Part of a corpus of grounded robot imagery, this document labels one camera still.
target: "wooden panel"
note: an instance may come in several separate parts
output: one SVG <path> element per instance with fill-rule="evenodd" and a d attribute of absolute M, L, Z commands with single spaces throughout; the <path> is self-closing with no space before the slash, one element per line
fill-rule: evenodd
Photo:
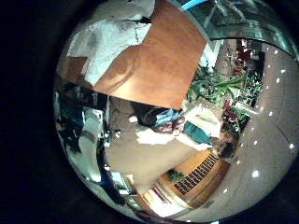
<path fill-rule="evenodd" d="M 64 67 L 60 76 L 67 81 L 79 84 L 82 87 L 93 89 L 93 86 L 84 79 L 81 74 L 87 57 L 66 57 Z"/>
<path fill-rule="evenodd" d="M 187 159 L 181 165 L 175 167 L 177 171 L 181 171 L 185 175 L 190 174 L 195 170 L 203 161 L 208 158 L 209 150 L 204 150 L 196 153 L 193 157 Z M 166 186 L 166 189 L 172 191 L 181 200 L 187 203 L 190 207 L 196 208 L 203 203 L 212 195 L 212 193 L 219 186 L 221 181 L 226 175 L 230 164 L 224 160 L 217 160 L 212 168 L 208 171 L 206 176 L 196 184 L 192 189 L 186 193 L 181 193 L 175 184 L 168 180 L 168 174 L 164 174 L 159 178 L 159 184 Z"/>
<path fill-rule="evenodd" d="M 90 88 L 130 101 L 180 109 L 205 45 L 183 12 L 166 0 L 157 1 L 143 43 L 124 50 Z M 81 59 L 72 60 L 75 62 L 64 66 L 75 66 L 76 72 L 66 68 L 62 77 L 78 82 L 83 64 Z"/>
<path fill-rule="evenodd" d="M 205 188 L 199 191 L 197 195 L 193 197 L 190 201 L 190 205 L 192 207 L 199 207 L 202 204 L 204 204 L 208 200 L 208 198 L 214 193 L 214 191 L 217 189 L 217 187 L 220 185 L 221 181 L 225 177 L 225 174 L 228 171 L 230 164 L 223 160 L 219 160 L 217 163 L 220 167 L 211 171 L 210 176 L 212 176 L 212 178 L 210 178 L 209 180 L 204 179 L 204 181 L 206 182 L 203 183 L 206 184 Z"/>

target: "potted plant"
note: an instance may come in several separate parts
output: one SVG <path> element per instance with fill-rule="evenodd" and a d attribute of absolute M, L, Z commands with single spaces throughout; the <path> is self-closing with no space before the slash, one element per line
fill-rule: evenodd
<path fill-rule="evenodd" d="M 171 169 L 170 171 L 168 171 L 168 179 L 171 182 L 178 182 L 184 177 L 185 175 L 182 172 L 179 172 L 177 170 Z"/>
<path fill-rule="evenodd" d="M 243 82 L 244 76 L 223 80 L 214 68 L 211 72 L 207 66 L 199 66 L 188 89 L 187 99 L 191 102 L 204 97 L 214 105 L 220 106 L 221 97 L 224 95 L 235 99 L 232 88 L 241 89 Z"/>

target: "teal top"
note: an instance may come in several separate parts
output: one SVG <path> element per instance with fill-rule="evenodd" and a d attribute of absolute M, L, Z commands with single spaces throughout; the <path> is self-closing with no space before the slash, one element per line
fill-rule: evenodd
<path fill-rule="evenodd" d="M 189 121 L 186 121 L 183 132 L 185 132 L 193 141 L 197 143 L 206 143 L 210 145 L 210 138 L 205 131 Z"/>

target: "wooden table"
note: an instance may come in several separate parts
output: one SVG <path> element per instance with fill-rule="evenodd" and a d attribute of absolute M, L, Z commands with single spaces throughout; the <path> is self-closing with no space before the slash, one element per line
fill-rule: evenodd
<path fill-rule="evenodd" d="M 205 46 L 205 39 L 183 12 L 166 0 L 157 1 L 143 43 L 124 50 L 93 89 L 125 100 L 180 109 Z M 62 74 L 88 86 L 82 78 L 72 76 Z"/>

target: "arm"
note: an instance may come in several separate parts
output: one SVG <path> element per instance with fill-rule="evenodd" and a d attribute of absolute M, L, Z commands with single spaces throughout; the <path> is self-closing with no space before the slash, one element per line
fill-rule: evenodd
<path fill-rule="evenodd" d="M 140 144 L 164 145 L 175 138 L 171 133 L 156 133 L 151 128 L 141 125 L 136 125 L 135 134 Z"/>
<path fill-rule="evenodd" d="M 208 144 L 200 144 L 200 143 L 196 143 L 194 142 L 187 134 L 181 133 L 179 136 L 176 137 L 176 139 L 182 143 L 187 145 L 188 147 L 193 147 L 198 151 L 202 151 L 207 149 L 208 147 L 210 147 L 210 145 Z"/>

